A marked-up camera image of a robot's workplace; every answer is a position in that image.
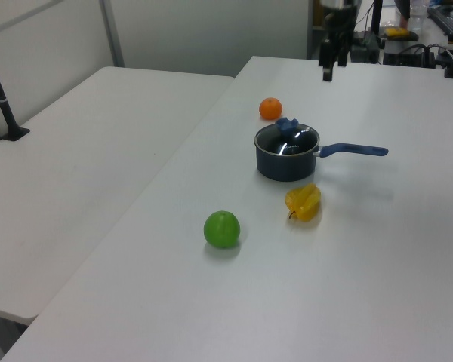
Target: tabletop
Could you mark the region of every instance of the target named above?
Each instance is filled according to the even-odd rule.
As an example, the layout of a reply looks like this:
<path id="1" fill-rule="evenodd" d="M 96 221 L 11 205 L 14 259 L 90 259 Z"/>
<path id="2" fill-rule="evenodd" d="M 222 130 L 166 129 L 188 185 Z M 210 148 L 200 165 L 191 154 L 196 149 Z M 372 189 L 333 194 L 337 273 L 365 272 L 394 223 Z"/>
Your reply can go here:
<path id="1" fill-rule="evenodd" d="M 43 310 L 231 81 L 104 68 L 0 142 L 0 317 Z"/>
<path id="2" fill-rule="evenodd" d="M 390 152 L 269 180 L 265 97 L 323 146 Z M 288 219 L 285 193 L 311 181 L 322 212 Z M 205 243 L 217 210 L 239 247 Z M 453 80 L 350 63 L 322 82 L 315 61 L 252 58 L 3 361 L 36 360 L 453 360 Z"/>

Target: green ball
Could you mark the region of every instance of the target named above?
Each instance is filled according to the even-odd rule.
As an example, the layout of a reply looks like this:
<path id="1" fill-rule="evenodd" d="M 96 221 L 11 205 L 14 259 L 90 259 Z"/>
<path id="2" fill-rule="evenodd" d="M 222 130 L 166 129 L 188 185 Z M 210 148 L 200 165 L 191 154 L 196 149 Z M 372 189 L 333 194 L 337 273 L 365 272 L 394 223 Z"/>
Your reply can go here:
<path id="1" fill-rule="evenodd" d="M 235 247 L 240 236 L 240 223 L 231 212 L 217 211 L 206 219 L 203 235 L 214 247 Z"/>

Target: blue handle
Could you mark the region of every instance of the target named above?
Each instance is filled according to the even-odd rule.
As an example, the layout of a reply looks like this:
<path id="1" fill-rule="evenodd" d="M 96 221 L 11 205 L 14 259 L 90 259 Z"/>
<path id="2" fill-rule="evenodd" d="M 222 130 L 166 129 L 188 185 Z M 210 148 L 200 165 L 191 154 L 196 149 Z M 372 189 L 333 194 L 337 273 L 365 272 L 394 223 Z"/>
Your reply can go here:
<path id="1" fill-rule="evenodd" d="M 389 152 L 383 147 L 351 145 L 350 143 L 335 143 L 321 148 L 319 157 L 328 157 L 337 152 L 360 153 L 362 155 L 385 156 Z"/>

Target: orange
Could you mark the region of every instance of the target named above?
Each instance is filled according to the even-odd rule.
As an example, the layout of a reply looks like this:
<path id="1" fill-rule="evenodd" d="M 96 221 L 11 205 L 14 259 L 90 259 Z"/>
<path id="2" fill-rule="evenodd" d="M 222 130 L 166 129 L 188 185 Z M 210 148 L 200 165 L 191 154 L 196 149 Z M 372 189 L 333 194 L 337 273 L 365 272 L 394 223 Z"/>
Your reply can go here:
<path id="1" fill-rule="evenodd" d="M 262 103 L 260 103 L 258 111 L 263 119 L 271 121 L 280 118 L 280 115 L 282 114 L 282 104 L 276 98 L 265 98 L 262 100 Z"/>

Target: saucepan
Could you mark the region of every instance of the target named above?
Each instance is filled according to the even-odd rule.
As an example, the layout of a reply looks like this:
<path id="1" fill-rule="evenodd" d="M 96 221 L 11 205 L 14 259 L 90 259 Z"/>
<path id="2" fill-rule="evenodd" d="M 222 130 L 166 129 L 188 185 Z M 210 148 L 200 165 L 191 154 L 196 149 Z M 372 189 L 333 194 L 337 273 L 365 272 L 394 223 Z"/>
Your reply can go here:
<path id="1" fill-rule="evenodd" d="M 350 143 L 322 147 L 319 141 L 319 134 L 313 128 L 300 124 L 295 118 L 280 118 L 255 135 L 257 169 L 275 181 L 297 181 L 314 172 L 317 157 L 324 158 L 337 152 L 385 156 L 389 152 L 382 147 Z"/>

